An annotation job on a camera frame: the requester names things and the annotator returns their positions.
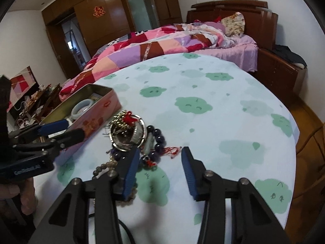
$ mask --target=headboard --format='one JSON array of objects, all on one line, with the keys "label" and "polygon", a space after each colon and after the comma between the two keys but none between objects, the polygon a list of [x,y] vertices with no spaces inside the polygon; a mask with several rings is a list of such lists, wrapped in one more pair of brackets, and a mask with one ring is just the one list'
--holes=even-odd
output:
[{"label": "headboard", "polygon": [[187,23],[193,23],[196,19],[201,22],[213,21],[218,16],[224,18],[241,12],[245,17],[245,34],[252,37],[259,48],[272,49],[275,45],[278,15],[267,10],[267,2],[220,0],[198,3],[191,8],[194,10],[188,11]]}]

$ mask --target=wooden wardrobe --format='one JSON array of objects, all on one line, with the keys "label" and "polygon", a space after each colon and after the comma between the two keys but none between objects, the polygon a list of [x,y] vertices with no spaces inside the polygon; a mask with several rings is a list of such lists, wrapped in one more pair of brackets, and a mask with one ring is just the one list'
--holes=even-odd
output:
[{"label": "wooden wardrobe", "polygon": [[[160,26],[182,22],[178,0],[153,2]],[[103,11],[99,17],[94,15],[95,7]],[[55,0],[42,14],[47,26],[58,25],[67,16],[75,14],[90,55],[94,55],[104,44],[135,31],[127,0]],[[52,46],[55,52],[59,51],[55,50],[56,45],[53,43]],[[61,58],[60,61],[63,66],[64,60]],[[76,72],[73,68],[73,71],[65,71],[65,74],[69,74],[67,77],[70,78]]]}]

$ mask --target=pink bed sheet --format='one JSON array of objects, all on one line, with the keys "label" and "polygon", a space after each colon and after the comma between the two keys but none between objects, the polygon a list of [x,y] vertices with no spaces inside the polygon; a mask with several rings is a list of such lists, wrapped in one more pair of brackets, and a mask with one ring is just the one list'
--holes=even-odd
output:
[{"label": "pink bed sheet", "polygon": [[258,47],[254,39],[244,35],[237,40],[237,45],[231,48],[200,49],[195,51],[197,54],[214,56],[226,61],[235,63],[244,71],[257,71],[257,52]]}]

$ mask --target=human hand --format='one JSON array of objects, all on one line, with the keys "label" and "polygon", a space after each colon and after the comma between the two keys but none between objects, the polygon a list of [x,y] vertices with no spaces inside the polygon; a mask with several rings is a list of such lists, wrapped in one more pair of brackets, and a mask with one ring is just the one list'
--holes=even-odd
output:
[{"label": "human hand", "polygon": [[28,178],[18,184],[0,184],[0,214],[9,219],[13,219],[14,215],[11,209],[6,204],[4,199],[11,199],[18,194],[21,194],[22,213],[25,215],[32,214],[37,205],[34,189],[33,178]]}]

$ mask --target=screw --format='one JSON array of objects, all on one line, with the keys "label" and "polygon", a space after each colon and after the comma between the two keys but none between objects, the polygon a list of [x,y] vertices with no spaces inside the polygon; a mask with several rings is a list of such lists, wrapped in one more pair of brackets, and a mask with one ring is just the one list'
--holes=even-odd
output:
[{"label": "screw", "polygon": [[109,171],[107,172],[107,175],[108,175],[109,177],[114,177],[114,176],[117,175],[117,171],[116,171],[116,170],[109,170]]},{"label": "screw", "polygon": [[212,177],[214,175],[214,172],[211,170],[206,170],[204,172],[205,177]]},{"label": "screw", "polygon": [[239,181],[240,181],[240,183],[242,185],[248,185],[249,184],[249,180],[247,178],[241,178]]},{"label": "screw", "polygon": [[81,179],[80,178],[73,178],[72,179],[72,184],[73,185],[77,185],[79,182],[81,182]]}]

